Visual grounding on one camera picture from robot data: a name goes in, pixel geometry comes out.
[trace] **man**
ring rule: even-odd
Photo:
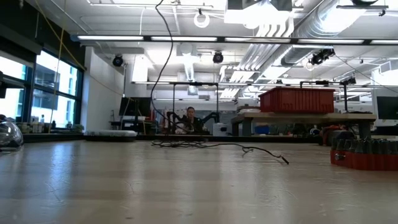
[[[185,122],[185,128],[188,130],[192,130],[192,132],[203,131],[203,123],[199,118],[195,117],[195,109],[193,107],[190,106],[187,108],[187,115],[184,115],[182,120]]]

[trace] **glass object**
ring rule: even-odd
[[[75,119],[75,100],[35,89],[31,115],[35,121],[55,121],[57,128],[66,128],[68,123],[73,124]]]
[[[13,60],[9,60],[8,58],[0,57],[0,71],[5,75],[25,80],[27,66]]]
[[[19,128],[12,122],[0,123],[0,150],[16,151],[24,144]]]
[[[77,69],[44,51],[37,56],[35,83],[52,89],[76,95]]]
[[[0,99],[0,114],[12,119],[22,116],[23,101],[24,89],[8,88],[6,90],[6,97]]]

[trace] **table leg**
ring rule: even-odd
[[[232,124],[232,136],[239,136],[239,123]]]
[[[242,133],[245,137],[251,137],[251,121],[252,118],[245,118],[242,122]]]
[[[359,138],[364,139],[366,137],[371,138],[371,123],[370,122],[362,122],[358,124],[359,128]]]

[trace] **table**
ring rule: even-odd
[[[243,113],[231,120],[233,136],[239,136],[239,124],[243,126],[243,136],[251,136],[252,122],[300,123],[300,124],[358,124],[360,138],[371,137],[371,123],[375,114],[287,114],[287,113]]]

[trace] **glass window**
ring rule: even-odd
[[[0,114],[13,119],[22,116],[23,101],[24,89],[7,89],[6,97],[4,99],[0,99]]]
[[[75,118],[75,100],[63,96],[53,95],[41,90],[34,90],[32,118],[42,119],[45,123],[55,121],[57,128],[66,128],[68,122],[73,124]],[[51,110],[54,107],[52,121]]]
[[[25,80],[27,66],[0,56],[0,71],[5,75]]]
[[[58,59],[42,51],[36,60],[35,83],[55,88],[63,93],[76,95],[77,69],[60,61],[57,72]]]

